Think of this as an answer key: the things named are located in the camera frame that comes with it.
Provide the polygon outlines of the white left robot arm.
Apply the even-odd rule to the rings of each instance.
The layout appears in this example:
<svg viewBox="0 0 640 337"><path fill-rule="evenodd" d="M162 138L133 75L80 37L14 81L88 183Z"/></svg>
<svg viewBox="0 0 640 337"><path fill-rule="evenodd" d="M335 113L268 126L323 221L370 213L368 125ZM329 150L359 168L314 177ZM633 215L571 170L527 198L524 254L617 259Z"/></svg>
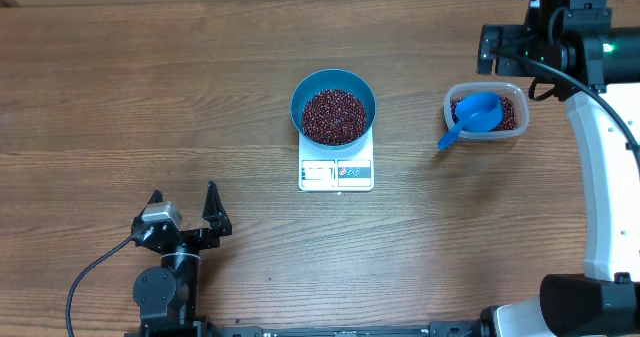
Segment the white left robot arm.
<svg viewBox="0 0 640 337"><path fill-rule="evenodd" d="M183 230L177 207L156 190L134 218L132 241L160 255L160 264L140 273L133 299L140 310L140 336L213 337L219 332L198 312L200 253L218 248L232 234L232 224L217 186L207 186L202 219L206 227Z"/></svg>

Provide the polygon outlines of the blue plastic scoop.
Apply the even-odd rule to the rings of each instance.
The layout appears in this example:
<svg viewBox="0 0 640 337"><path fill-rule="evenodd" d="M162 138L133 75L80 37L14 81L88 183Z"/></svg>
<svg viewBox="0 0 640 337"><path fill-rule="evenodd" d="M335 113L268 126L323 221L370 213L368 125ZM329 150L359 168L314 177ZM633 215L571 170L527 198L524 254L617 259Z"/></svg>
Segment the blue plastic scoop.
<svg viewBox="0 0 640 337"><path fill-rule="evenodd" d="M456 105L457 123L439 140L440 150L456 142L462 131L489 132L503 119L500 96L495 92L479 92L467 96Z"/></svg>

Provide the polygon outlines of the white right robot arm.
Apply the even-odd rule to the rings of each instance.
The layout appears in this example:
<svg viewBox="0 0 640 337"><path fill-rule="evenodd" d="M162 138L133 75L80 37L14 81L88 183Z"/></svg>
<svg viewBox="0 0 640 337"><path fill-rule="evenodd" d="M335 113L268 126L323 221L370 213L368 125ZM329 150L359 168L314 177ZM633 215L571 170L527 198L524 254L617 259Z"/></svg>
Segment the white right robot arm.
<svg viewBox="0 0 640 337"><path fill-rule="evenodd" d="M639 330L639 31L607 0L526 0L522 25L487 25L481 74L528 77L565 107L580 154L587 246L580 274L492 307L493 336L624 336Z"/></svg>

